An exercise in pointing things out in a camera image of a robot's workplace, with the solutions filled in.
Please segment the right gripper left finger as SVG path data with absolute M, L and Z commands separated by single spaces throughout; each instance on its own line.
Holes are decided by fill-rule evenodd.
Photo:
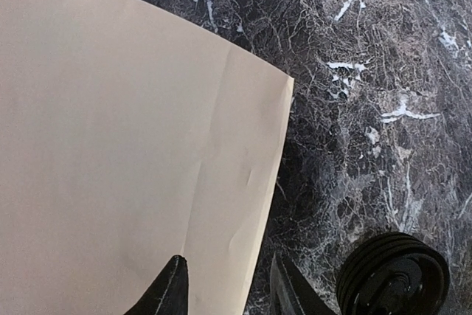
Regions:
M 186 259 L 173 255 L 127 315 L 188 315 Z

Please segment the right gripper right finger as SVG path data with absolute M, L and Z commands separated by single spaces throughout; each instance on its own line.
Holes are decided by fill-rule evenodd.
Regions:
M 271 261 L 270 295 L 270 314 L 335 315 L 293 261 L 276 252 Z

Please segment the stack of black lids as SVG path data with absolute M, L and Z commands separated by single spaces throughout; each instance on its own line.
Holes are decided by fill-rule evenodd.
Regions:
M 417 238 L 387 232 L 359 245 L 336 282 L 342 314 L 438 314 L 448 295 L 445 258 Z

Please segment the brown paper bag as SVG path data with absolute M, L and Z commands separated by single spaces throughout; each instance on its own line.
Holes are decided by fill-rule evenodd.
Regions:
M 241 314 L 293 79 L 140 0 L 1 0 L 1 312 Z

